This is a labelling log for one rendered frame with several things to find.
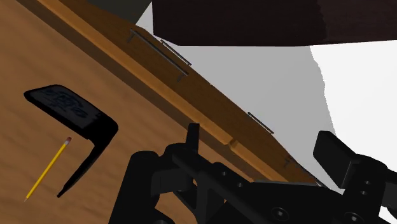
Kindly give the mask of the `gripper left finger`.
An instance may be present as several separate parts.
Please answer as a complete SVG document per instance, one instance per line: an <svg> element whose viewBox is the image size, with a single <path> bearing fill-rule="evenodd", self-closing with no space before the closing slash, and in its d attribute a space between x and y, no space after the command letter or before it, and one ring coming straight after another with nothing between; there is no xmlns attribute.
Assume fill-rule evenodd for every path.
<svg viewBox="0 0 397 224"><path fill-rule="evenodd" d="M108 224L175 224L156 209L160 194L169 192L193 213L197 224L252 224L207 178L198 172L189 175L173 162L173 154L182 151L189 168L208 165L198 155L199 130L199 124L189 124L186 141L168 145L162 156L154 151L132 154Z"/></svg>

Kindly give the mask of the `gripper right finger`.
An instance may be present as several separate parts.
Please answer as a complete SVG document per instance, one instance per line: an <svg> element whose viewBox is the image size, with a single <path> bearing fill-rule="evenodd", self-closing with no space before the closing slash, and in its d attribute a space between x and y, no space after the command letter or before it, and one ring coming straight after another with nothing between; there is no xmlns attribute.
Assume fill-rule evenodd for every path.
<svg viewBox="0 0 397 224"><path fill-rule="evenodd" d="M342 218L378 218L381 207L397 218L397 172L372 157L353 152L330 131L319 131L314 158L344 190Z"/></svg>

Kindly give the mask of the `yellow pencil with red eraser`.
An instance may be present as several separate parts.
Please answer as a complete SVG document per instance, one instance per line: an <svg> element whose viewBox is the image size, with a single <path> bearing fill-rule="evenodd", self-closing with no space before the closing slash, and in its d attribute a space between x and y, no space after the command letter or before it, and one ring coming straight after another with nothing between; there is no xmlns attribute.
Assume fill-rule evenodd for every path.
<svg viewBox="0 0 397 224"><path fill-rule="evenodd" d="M42 182L42 180L44 179L44 177L47 175L47 173L49 172L49 170L53 167L54 163L59 159L60 155L62 154L62 152L64 151L64 149L67 147L67 145L71 142L72 137L68 137L63 145L59 148L59 150L57 151L57 153L55 154L55 156L52 158L52 160L50 161L50 163L46 166L45 170L41 173L40 177L37 179L37 181L34 183L34 185L32 186L32 188L29 190L28 194L25 196L24 202L27 202L29 200L29 198L31 197L31 195L35 192L36 188L39 186L39 184Z"/></svg>

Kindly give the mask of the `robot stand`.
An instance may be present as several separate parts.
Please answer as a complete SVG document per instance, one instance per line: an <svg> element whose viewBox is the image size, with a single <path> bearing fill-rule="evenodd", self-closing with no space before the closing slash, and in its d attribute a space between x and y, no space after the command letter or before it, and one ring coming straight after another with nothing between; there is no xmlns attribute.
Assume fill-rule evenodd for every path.
<svg viewBox="0 0 397 224"><path fill-rule="evenodd" d="M153 33L179 46L397 40L397 0L153 0Z"/></svg>

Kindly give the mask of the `brown wooden desk with drawers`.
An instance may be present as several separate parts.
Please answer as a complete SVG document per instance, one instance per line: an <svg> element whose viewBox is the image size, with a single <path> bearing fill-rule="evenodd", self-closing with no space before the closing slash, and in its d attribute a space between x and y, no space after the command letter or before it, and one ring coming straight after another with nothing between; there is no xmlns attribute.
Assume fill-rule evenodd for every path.
<svg viewBox="0 0 397 224"><path fill-rule="evenodd" d="M318 130L332 124L310 48L180 46L178 52L323 179L312 149ZM57 192L92 145L25 100L26 90L52 83L74 90L120 127L103 156L61 198ZM162 152L185 133L17 0L0 0L0 224L108 224L130 155ZM71 142L24 202L68 137Z"/></svg>

